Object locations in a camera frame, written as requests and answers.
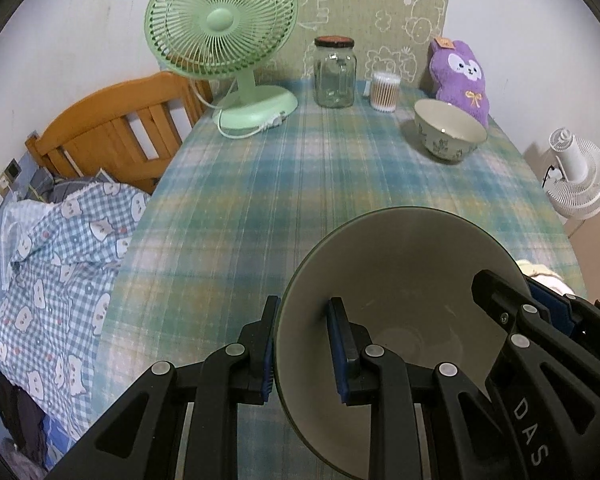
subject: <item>white bowl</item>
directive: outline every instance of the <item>white bowl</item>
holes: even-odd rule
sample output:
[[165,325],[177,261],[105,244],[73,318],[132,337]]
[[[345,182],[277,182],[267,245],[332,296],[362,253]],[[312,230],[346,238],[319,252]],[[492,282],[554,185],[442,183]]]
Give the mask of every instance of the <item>white bowl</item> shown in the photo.
[[463,160],[487,140],[485,127],[451,103],[420,99],[414,109],[420,139],[438,158]]
[[325,462],[365,479],[369,406],[340,402],[324,318],[343,299],[374,343],[433,368],[455,363],[484,390],[506,333],[474,303],[474,275],[489,269],[528,294],[525,277],[485,231],[451,213],[383,209],[344,224],[304,259],[286,289],[275,335],[276,387],[289,420]]

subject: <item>glass jar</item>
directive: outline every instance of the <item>glass jar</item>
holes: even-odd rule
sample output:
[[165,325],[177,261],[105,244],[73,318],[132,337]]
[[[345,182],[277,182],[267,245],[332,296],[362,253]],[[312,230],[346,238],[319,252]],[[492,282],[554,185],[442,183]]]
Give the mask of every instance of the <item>glass jar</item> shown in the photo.
[[354,41],[346,36],[320,36],[314,43],[315,101],[325,108],[351,106],[356,89]]

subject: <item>bedsheet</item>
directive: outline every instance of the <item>bedsheet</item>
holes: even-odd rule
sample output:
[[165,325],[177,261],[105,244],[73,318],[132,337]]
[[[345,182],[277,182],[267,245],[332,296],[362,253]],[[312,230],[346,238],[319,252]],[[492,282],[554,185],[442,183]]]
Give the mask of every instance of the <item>bedsheet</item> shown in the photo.
[[43,427],[46,436],[45,467],[47,471],[51,471],[74,446],[75,440],[66,433],[58,420],[49,415],[44,418]]
[[0,302],[0,370],[74,439],[87,430],[110,293],[148,195],[93,184],[19,232]]

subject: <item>white fan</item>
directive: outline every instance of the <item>white fan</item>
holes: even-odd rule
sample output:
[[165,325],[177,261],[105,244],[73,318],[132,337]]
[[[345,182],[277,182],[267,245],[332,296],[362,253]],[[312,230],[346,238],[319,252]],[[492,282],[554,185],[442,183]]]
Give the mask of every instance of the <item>white fan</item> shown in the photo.
[[558,168],[543,184],[554,209],[565,218],[586,220],[600,212],[600,149],[566,128],[555,130],[549,146]]

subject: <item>plush toy ear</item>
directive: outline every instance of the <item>plush toy ear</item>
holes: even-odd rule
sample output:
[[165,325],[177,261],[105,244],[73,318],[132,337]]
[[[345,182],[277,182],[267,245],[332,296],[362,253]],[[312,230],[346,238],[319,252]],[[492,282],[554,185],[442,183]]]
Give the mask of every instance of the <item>plush toy ear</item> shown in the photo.
[[433,39],[433,40],[431,40],[431,49],[432,49],[433,53],[435,54],[439,50],[442,50],[442,47],[439,46],[438,42],[435,39]]
[[471,57],[474,56],[474,53],[469,48],[469,45],[467,45],[464,41],[454,41],[454,47],[460,54]]

